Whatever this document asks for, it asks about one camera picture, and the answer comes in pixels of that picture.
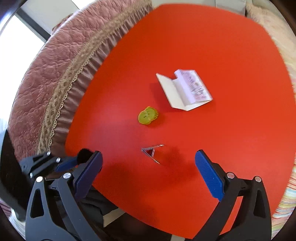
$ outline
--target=blue gripper pad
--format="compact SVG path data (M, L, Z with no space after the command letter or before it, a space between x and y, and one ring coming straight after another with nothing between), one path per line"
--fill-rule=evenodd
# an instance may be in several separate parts
M200 171L200 174L207 184L212 196L214 198L218 198L220 202L224 196L223 182L213 168L211 161L208 160L207 156L204 155L202 150L199 150L195 154L195 165Z

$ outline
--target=bright window light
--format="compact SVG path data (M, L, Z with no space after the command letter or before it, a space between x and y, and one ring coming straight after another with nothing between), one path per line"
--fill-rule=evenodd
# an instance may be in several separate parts
M0 119L8 121L22 78L43 45L16 16L0 35Z
M82 9L86 5L89 5L90 3L94 2L94 0L72 0L72 2L79 8Z

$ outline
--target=metal screw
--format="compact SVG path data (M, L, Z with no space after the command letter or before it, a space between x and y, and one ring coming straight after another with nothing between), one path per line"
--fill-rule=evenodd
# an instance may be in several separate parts
M255 177L255 181L256 181L256 182L261 182L262 179L261 179L261 177L256 176L256 177Z
M227 177L233 179L235 175L232 172L227 173Z
M63 175L63 178L65 178L65 179L68 179L68 178L70 178L71 177L71 173L69 173L69 172L66 172L64 175Z
M36 178L36 182L38 182L38 183L42 182L42 180L43 180L43 177L41 177L41 176Z

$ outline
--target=red table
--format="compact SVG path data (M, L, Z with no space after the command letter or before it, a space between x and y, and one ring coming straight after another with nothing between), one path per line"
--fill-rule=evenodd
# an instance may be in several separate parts
M155 74L173 78L177 69L196 70L213 101L188 112L171 108ZM141 125L138 114L149 105L159 117ZM239 178L261 176L274 212L293 166L295 120L287 70L261 26L212 7L163 5L99 68L66 149L101 151L94 186L103 195L151 226L192 238L218 203L194 165L196 151ZM161 165L141 152L157 144L165 144L156 150Z

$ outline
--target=white folded card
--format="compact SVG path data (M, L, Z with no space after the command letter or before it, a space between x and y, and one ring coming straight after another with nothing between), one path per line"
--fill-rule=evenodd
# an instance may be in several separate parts
M179 69L174 80L161 74L156 76L173 108L188 111L213 100L194 70Z

